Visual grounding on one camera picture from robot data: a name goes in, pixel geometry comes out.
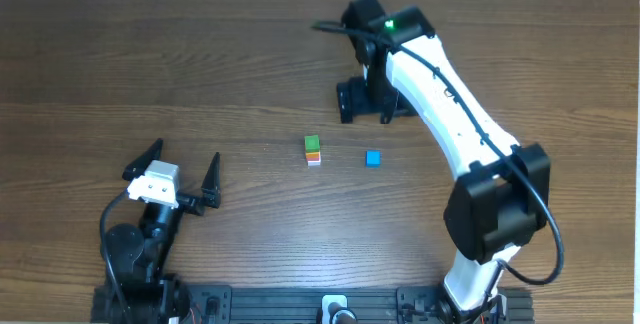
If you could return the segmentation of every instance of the blue block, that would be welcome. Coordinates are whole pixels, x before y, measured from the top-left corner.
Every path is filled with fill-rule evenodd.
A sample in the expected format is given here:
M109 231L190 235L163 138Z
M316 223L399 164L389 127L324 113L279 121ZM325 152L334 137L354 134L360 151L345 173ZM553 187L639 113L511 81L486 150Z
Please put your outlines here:
M367 150L366 165L369 168L377 168L380 166L380 152L375 150Z

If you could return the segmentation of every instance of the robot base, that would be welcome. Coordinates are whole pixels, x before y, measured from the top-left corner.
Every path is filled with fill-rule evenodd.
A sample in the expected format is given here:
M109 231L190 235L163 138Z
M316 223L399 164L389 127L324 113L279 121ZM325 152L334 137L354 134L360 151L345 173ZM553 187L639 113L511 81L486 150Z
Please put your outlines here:
M196 319L203 324L317 324L322 297L341 294L349 308L366 324L438 323L439 288L394 289L232 289L224 285L189 285ZM493 323L535 323L531 294L500 289L507 298L506 316ZM492 323L489 312L484 323Z

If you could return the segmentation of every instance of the green cube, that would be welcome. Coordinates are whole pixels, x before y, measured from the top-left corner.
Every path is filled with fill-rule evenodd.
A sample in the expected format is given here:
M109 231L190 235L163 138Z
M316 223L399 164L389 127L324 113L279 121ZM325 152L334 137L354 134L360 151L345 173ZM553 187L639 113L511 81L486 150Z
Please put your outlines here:
M307 153L320 151L320 138L317 135L304 137L304 149Z

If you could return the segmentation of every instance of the wooden table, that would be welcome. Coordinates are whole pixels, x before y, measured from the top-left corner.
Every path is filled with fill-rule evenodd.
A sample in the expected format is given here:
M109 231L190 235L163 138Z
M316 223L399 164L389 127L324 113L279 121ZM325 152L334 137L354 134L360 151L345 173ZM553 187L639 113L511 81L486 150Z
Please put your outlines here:
M156 138L198 192L223 156L223 204L186 217L169 270L236 287L436 284L455 248L444 156L417 118L339 124L345 38L308 29L349 0L0 0L0 318L89 319L104 281L98 219ZM479 102L552 158L566 242L539 322L629 322L638 0L416 4ZM303 136L318 134L322 167ZM364 167L366 149L382 167ZM126 202L111 224L135 222ZM515 260L552 267L548 230ZM503 285L520 286L509 275Z

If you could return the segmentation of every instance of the black cable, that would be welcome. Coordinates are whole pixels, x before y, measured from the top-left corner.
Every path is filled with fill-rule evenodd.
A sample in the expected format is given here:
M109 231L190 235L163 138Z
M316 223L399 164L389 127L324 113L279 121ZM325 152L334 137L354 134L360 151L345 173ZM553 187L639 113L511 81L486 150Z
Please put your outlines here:
M522 171L511 161L511 159L509 159L506 155L504 155L504 153L502 153L502 151L493 143L493 141L491 141L491 139L489 138L489 135L485 133L484 129L482 129L482 126L480 125L480 123L478 123L478 120L475 118L475 116L471 112L471 109L469 109L467 104L464 102L464 99L462 99L462 97L460 96L456 88L451 84L451 82L447 79L447 77L444 74L442 74L440 69L434 66L433 64L431 64L428 60L421 57L420 55L405 48L403 45L395 45L393 42L391 42L390 40L387 40L381 35L375 35L373 33L369 33L362 30L344 28L342 26L331 24L331 22L319 22L314 24L311 28L315 30L327 32L327 33L355 36L360 39L370 40L378 44L386 45L392 49L402 51L403 53L407 54L411 58L417 60L418 62L426 66L429 70L433 72L434 76L437 76L444 83L444 85L447 87L447 90L451 94L451 97L454 100L454 102L460 105L464 113L469 118L469 121L471 121L471 124L473 124L473 127L475 128L476 132L478 132L478 134L480 135L480 139L482 140L482 142L486 143L489 146L489 148L493 152L495 152L496 155L498 155L498 157L502 161L504 161L505 164L507 164L509 169L511 169L513 174L515 174L515 176L520 180L522 185L524 185L527 188L527 190L536 199L536 203L538 204L539 209L542 210L545 217L547 218L547 221L549 221L549 227L553 232L553 239L556 244L556 265L553 271L551 272L551 274L549 274L549 276L547 276L545 279L528 278L523 274L521 274L520 272L518 272L513 267L511 267L509 263L507 263L504 260L498 260L498 265L505 268L507 271L509 271L509 273L511 273L516 278L518 278L520 281L530 285L545 285L553 282L560 275L560 273L562 272L562 268L564 267L564 244L562 243L562 236L560 235L560 229L558 228L558 224L556 223L556 220L553 217L553 214L551 214L551 211L549 210L549 208L547 207L544 200L542 199L538 191L535 189L531 181L529 181L529 178L527 178L527 176L524 175L524 173L522 173Z
M127 304L127 300L124 298L124 293L122 292L122 288L120 287L120 283L116 279L116 274L113 271L113 265L111 264L111 256L109 255L109 248L107 245L107 232L105 230L105 226L107 224L107 217L111 210L127 195L127 191L124 190L122 193L118 194L106 208L102 212L102 216L100 217L100 240L102 241L102 254L104 255L104 261L107 263L107 272L109 273L109 278L111 279L111 284L113 285L113 290L116 292L116 296L118 297L118 301L120 302L120 307L122 309L122 313L124 314L125 321L128 324L133 324L133 318L131 317L131 308L129 308L129 304Z

